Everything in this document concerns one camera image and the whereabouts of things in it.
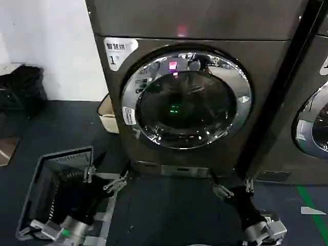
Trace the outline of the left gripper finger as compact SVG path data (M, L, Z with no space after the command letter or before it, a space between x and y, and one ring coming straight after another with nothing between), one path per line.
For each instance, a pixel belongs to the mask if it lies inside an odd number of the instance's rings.
M84 169L84 183L91 183L92 176L96 173L97 168L102 164L104 158L106 156L106 152L101 153L97 156L89 165Z
M127 184L130 179L133 177L133 170L131 165L126 165L124 169L120 172L119 177L114 179L107 185L103 186L103 191L105 193L118 193L120 192Z

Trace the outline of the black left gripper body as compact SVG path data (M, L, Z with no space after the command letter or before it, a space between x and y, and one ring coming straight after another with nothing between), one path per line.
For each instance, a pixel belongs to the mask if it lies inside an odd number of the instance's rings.
M104 186L109 184L107 179L94 179L91 183L83 182L79 189L79 200L75 210L75 219L91 226L97 208L103 200L110 197L104 190Z

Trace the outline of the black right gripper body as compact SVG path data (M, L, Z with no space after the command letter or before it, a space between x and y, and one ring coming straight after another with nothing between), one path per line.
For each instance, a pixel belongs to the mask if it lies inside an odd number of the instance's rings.
M246 192L244 186L230 188L234 194L229 198L229 205L233 206L240 218L241 228L246 230L261 222L261 214L252 203L252 194Z

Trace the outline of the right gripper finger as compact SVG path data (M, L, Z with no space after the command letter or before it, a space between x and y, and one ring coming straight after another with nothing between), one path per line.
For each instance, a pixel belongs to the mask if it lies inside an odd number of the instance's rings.
M219 183L219 179L213 170L209 170L211 180L213 182L213 192L219 198L232 198L234 193L227 187Z
M247 193L254 193L254 173L249 170L245 170L243 184Z

